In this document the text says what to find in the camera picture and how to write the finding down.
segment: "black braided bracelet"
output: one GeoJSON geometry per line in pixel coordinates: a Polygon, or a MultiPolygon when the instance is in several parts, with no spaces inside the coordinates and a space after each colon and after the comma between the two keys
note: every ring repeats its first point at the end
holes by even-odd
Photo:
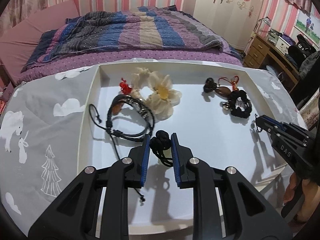
{"type": "Polygon", "coordinates": [[[247,98],[247,93],[243,90],[232,91],[228,98],[228,102],[223,104],[223,108],[230,109],[233,116],[240,118],[248,118],[252,112],[251,101],[247,98]],[[236,101],[238,98],[241,98],[242,102],[244,102],[244,110],[239,106],[236,108],[236,101]]]}
{"type": "Polygon", "coordinates": [[[107,121],[106,121],[106,132],[109,135],[113,135],[115,137],[123,138],[132,142],[143,142],[144,135],[149,129],[149,135],[150,137],[152,136],[153,128],[155,126],[155,117],[153,115],[153,112],[150,110],[149,107],[147,107],[142,100],[138,98],[134,98],[129,95],[117,95],[113,101],[112,104],[109,108],[108,114],[107,114],[107,121]],[[125,103],[129,106],[131,106],[133,109],[135,109],[141,117],[146,121],[147,126],[145,129],[137,134],[125,134],[119,130],[113,130],[111,131],[112,128],[112,108],[119,104],[119,103],[125,103]]]}
{"type": "MultiPolygon", "coordinates": [[[[108,114],[107,114],[107,121],[106,121],[106,127],[101,126],[100,124],[102,123],[102,120],[100,118],[99,112],[96,108],[96,106],[94,104],[90,104],[89,105],[89,114],[90,117],[93,121],[93,123],[100,127],[101,129],[105,130],[108,135],[110,135],[110,138],[112,140],[113,143],[113,147],[115,149],[116,155],[118,157],[118,160],[120,160],[120,155],[118,153],[117,147],[116,147],[116,143],[115,140],[113,138],[113,136],[115,137],[119,137],[119,138],[123,138],[129,141],[133,141],[133,142],[143,142],[144,139],[144,134],[147,132],[147,130],[149,129],[149,135],[150,137],[152,136],[152,132],[155,126],[155,116],[153,115],[153,112],[150,110],[149,107],[147,107],[142,100],[137,99],[137,98],[133,98],[132,96],[129,95],[117,95],[113,101],[112,104],[108,110],[108,114]],[[119,130],[111,130],[112,129],[112,108],[119,104],[119,103],[124,103],[127,104],[129,106],[131,106],[133,109],[135,109],[140,115],[141,117],[146,121],[147,125],[145,127],[145,129],[137,134],[125,134],[119,130]],[[96,116],[95,118],[98,120],[99,123],[97,123],[95,121],[95,118],[92,116],[92,108],[95,110],[96,116]]],[[[136,188],[134,189],[140,196],[140,200],[142,202],[146,201],[146,199],[144,198],[144,195],[142,195],[136,188]]]]}

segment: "white tray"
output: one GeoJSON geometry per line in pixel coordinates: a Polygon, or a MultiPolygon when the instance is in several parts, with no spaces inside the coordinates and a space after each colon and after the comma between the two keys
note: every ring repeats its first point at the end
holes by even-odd
{"type": "MultiPolygon", "coordinates": [[[[273,151],[268,134],[257,134],[252,124],[255,114],[274,116],[256,85],[242,70],[218,64],[209,66],[167,62],[100,65],[92,82],[87,106],[90,103],[97,106],[103,124],[113,98],[119,94],[121,78],[130,84],[131,73],[135,72],[136,67],[169,74],[173,88],[182,92],[181,102],[174,107],[173,116],[157,122],[154,134],[158,130],[165,130],[170,135],[177,133],[179,143],[189,147],[194,156],[206,161],[211,167],[223,170],[228,166],[236,167],[258,190],[282,171],[284,160],[273,151]],[[231,116],[223,110],[220,102],[225,100],[216,93],[203,96],[203,85],[208,77],[217,82],[219,77],[231,78],[235,75],[240,77],[239,88],[244,89],[252,101],[249,119],[231,116]]],[[[145,87],[141,93],[147,97],[151,91],[145,87]]],[[[141,117],[128,106],[124,106],[113,121],[114,129],[126,133],[140,132],[144,125],[141,117]]],[[[132,147],[139,145],[122,139],[117,141],[121,157],[126,157],[132,147]]],[[[116,160],[109,136],[92,124],[87,107],[79,140],[78,173],[88,165],[100,169],[111,166],[116,160]]],[[[140,204],[137,193],[129,189],[129,234],[155,234],[192,225],[192,189],[180,190],[174,179],[173,168],[158,164],[152,151],[147,180],[140,192],[146,198],[143,204],[140,204]]]]}

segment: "black knot ornament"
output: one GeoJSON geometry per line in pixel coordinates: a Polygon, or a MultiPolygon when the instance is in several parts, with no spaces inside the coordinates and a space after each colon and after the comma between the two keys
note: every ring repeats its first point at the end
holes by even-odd
{"type": "Polygon", "coordinates": [[[150,140],[150,148],[153,154],[162,162],[164,166],[173,167],[172,158],[165,157],[163,151],[171,148],[169,134],[163,130],[156,132],[156,136],[150,140]]]}
{"type": "Polygon", "coordinates": [[[207,78],[205,81],[205,85],[203,87],[203,91],[205,93],[210,93],[217,89],[217,83],[214,82],[213,78],[207,78]]]}
{"type": "Polygon", "coordinates": [[[166,131],[157,131],[156,137],[160,140],[164,151],[171,148],[171,140],[169,138],[169,134],[166,131]]]}

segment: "desk drawer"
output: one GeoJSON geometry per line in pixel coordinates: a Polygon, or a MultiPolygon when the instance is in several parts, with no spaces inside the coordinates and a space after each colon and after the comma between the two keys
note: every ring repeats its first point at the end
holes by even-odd
{"type": "Polygon", "coordinates": [[[259,68],[260,64],[258,64],[250,55],[245,56],[244,60],[245,65],[250,68],[259,68]]]}
{"type": "Polygon", "coordinates": [[[262,41],[260,41],[258,38],[254,38],[252,46],[254,46],[264,56],[267,55],[269,51],[269,47],[265,45],[262,41]]]}
{"type": "Polygon", "coordinates": [[[258,63],[261,64],[264,60],[264,55],[262,55],[254,46],[251,46],[249,55],[258,63]]]}

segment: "red tassel charm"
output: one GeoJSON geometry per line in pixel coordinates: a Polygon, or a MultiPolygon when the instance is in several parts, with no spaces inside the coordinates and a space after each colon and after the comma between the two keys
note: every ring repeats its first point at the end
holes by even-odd
{"type": "Polygon", "coordinates": [[[124,80],[123,78],[121,78],[121,80],[122,80],[122,82],[120,82],[120,84],[119,84],[119,86],[121,87],[121,92],[124,95],[129,95],[131,93],[132,88],[129,87],[126,80],[124,80]]]}

